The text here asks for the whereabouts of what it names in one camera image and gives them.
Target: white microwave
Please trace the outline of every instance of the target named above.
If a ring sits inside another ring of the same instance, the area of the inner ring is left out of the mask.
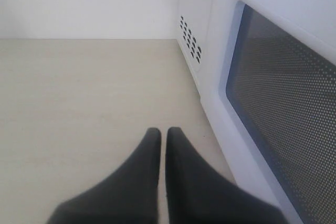
[[[237,185],[336,223],[336,0],[180,0],[180,44]]]

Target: white wall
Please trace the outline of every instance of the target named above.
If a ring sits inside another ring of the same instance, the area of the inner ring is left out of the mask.
[[[0,0],[0,38],[174,38],[178,0]]]

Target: microwave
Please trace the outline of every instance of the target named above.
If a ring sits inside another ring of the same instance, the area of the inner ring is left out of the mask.
[[[180,0],[176,37],[237,185],[336,223],[336,0]]]

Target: black object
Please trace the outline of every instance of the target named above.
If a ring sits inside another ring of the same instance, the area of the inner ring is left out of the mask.
[[[167,135],[166,190],[170,224],[287,223],[277,208],[217,173],[177,127]]]
[[[131,156],[94,188],[61,204],[48,224],[155,224],[161,133],[150,128]]]
[[[226,95],[305,223],[336,223],[336,66],[245,6]]]

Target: perforated mesh screen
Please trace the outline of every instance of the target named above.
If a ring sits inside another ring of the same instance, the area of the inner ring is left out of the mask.
[[[304,223],[336,223],[336,67],[246,6],[226,93]]]

